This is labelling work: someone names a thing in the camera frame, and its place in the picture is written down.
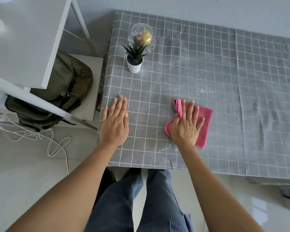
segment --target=hand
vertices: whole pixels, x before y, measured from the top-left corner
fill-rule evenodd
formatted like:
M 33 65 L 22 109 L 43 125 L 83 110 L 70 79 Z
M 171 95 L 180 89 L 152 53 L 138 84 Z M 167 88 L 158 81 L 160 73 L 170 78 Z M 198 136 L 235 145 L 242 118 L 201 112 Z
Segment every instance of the hand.
M 197 124 L 199 115 L 199 106 L 192 116 L 194 101 L 191 101 L 188 111 L 186 112 L 186 100 L 182 100 L 182 118 L 179 120 L 178 114 L 175 114 L 173 123 L 170 127 L 170 134 L 172 141 L 178 146 L 180 144 L 195 145 L 202 125 L 204 124 L 204 117 Z
M 129 134 L 129 118 L 127 110 L 127 98 L 122 95 L 114 99 L 111 109 L 108 106 L 103 111 L 100 128 L 100 142 L 119 147 L 124 144 Z

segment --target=olive green backpack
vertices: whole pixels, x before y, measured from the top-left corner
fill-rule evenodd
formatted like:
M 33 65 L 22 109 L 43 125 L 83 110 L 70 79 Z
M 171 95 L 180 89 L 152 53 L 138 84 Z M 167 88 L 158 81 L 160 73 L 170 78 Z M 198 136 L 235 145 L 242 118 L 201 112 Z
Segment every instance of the olive green backpack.
M 86 64 L 58 51 L 47 88 L 32 88 L 30 93 L 70 113 L 81 105 L 92 81 L 92 71 Z M 48 129 L 61 120 L 67 122 L 58 115 L 12 96 L 8 96 L 5 106 L 17 113 L 21 125 L 33 128 L 37 132 Z

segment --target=yellow object in jar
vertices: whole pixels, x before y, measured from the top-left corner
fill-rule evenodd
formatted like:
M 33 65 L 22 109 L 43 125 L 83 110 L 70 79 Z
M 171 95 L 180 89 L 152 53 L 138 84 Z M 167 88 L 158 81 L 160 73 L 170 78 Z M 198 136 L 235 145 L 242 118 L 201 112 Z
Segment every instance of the yellow object in jar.
M 149 45 L 151 43 L 152 36 L 148 29 L 142 32 L 141 39 L 144 45 Z

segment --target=power cord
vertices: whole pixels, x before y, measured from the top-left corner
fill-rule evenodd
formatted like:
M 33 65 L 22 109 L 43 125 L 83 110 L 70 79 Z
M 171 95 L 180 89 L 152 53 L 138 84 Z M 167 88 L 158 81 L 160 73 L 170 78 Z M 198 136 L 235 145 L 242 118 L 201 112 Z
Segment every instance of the power cord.
M 14 124 L 15 126 L 21 128 L 21 129 L 23 129 L 23 131 L 18 131 L 18 132 L 13 132 L 13 131 L 7 130 L 7 129 L 5 129 L 5 128 L 3 128 L 3 127 L 1 126 L 1 121 L 0 121 L 0 130 L 3 131 L 3 133 L 8 137 L 8 139 L 10 139 L 10 140 L 12 140 L 12 141 L 14 141 L 14 142 L 17 142 L 17 141 L 21 140 L 22 138 L 27 138 L 27 139 L 30 139 L 30 140 L 38 140 L 38 139 L 43 140 L 43 138 L 47 138 L 47 139 L 49 139 L 49 144 L 48 144 L 48 147 L 47 147 L 47 156 L 48 156 L 48 157 L 54 157 L 54 156 L 55 156 L 56 154 L 58 154 L 61 150 L 63 150 L 63 152 L 64 152 L 64 154 L 65 154 L 65 156 L 66 156 L 66 167 L 67 167 L 67 173 L 68 173 L 68 175 L 69 175 L 70 171 L 69 171 L 69 165 L 68 165 L 68 156 L 67 156 L 67 153 L 66 153 L 66 150 L 64 149 L 64 147 L 72 141 L 72 137 L 71 137 L 71 136 L 67 136 L 67 137 L 65 137 L 64 139 L 62 139 L 62 141 L 61 141 L 60 143 L 58 143 L 58 142 L 56 142 L 56 141 L 54 140 L 54 136 L 55 136 L 55 131 L 54 131 L 54 129 L 45 129 L 45 130 L 42 130 L 42 131 L 40 131 L 40 132 L 38 133 L 38 132 L 36 132 L 36 131 L 31 131 L 31 130 L 28 130 L 28 129 L 24 128 L 24 127 L 21 127 L 21 126 L 19 126 L 18 124 L 16 124 L 16 123 L 14 123 L 13 121 L 11 121 L 11 119 L 10 119 L 7 115 L 4 115 L 4 116 L 5 116 L 6 119 L 9 120 L 12 124 Z M 41 134 L 41 133 L 44 133 L 44 132 L 47 132 L 47 131 L 50 131 L 50 132 L 51 132 L 51 134 L 52 134 L 52 137 L 51 137 L 51 138 L 49 138 L 49 137 L 47 137 L 47 136 Z M 18 135 L 18 136 L 20 136 L 20 138 L 19 138 L 19 139 L 12 139 L 10 136 L 8 136 L 8 134 L 7 134 L 6 132 L 8 132 L 8 133 L 13 133 L 13 134 L 15 134 L 15 135 Z M 66 144 L 64 144 L 64 145 L 62 146 L 62 145 L 61 145 L 62 142 L 63 142 L 64 140 L 66 140 L 66 139 L 69 139 L 69 141 L 68 141 Z M 50 150 L 51 150 L 51 147 L 52 147 L 52 144 L 53 144 L 53 143 L 56 143 L 56 144 L 57 144 L 57 147 L 56 147 L 56 149 L 55 149 L 52 153 L 50 153 Z

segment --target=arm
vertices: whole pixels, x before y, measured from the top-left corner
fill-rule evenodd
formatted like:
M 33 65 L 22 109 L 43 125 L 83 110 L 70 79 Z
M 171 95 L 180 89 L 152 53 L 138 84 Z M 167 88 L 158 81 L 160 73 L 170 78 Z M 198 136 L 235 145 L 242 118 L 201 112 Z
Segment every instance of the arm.
M 84 231 L 103 172 L 128 137 L 127 99 L 114 100 L 103 112 L 100 142 L 71 174 L 42 196 L 7 231 Z
M 196 127 L 199 108 L 197 107 L 192 115 L 193 105 L 194 101 L 190 103 L 186 113 L 186 101 L 182 101 L 182 118 L 179 120 L 178 115 L 175 115 L 170 133 L 188 168 L 209 231 L 263 232 L 259 224 L 215 178 L 198 155 L 194 144 L 204 118 Z

